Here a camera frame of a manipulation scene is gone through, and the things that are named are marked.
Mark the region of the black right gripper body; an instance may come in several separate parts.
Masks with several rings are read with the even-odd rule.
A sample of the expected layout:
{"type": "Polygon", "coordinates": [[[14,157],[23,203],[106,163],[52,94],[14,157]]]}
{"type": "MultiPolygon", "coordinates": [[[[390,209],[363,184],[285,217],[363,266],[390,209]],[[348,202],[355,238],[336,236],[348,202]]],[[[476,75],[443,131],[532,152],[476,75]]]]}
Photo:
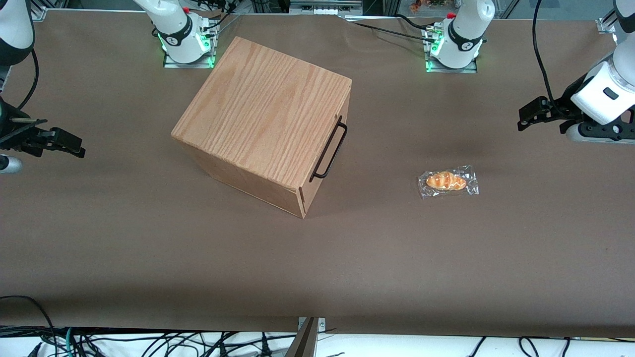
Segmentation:
{"type": "Polygon", "coordinates": [[[45,131],[38,126],[46,122],[48,122],[47,119],[2,118],[0,149],[41,155],[46,148],[46,141],[40,134],[45,131]]]}

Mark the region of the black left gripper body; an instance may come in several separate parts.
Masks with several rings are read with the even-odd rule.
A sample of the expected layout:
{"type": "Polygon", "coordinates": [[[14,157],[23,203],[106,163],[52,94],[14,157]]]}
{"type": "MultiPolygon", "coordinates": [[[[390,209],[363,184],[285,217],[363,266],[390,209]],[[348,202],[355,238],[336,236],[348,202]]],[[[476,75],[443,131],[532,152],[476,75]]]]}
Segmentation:
{"type": "Polygon", "coordinates": [[[546,117],[546,122],[562,120],[563,123],[559,126],[561,134],[565,134],[567,129],[573,128],[576,124],[583,129],[590,127],[590,117],[583,113],[572,100],[573,95],[585,83],[585,77],[585,74],[581,75],[574,83],[567,86],[558,99],[550,99],[549,115],[546,117]]]}

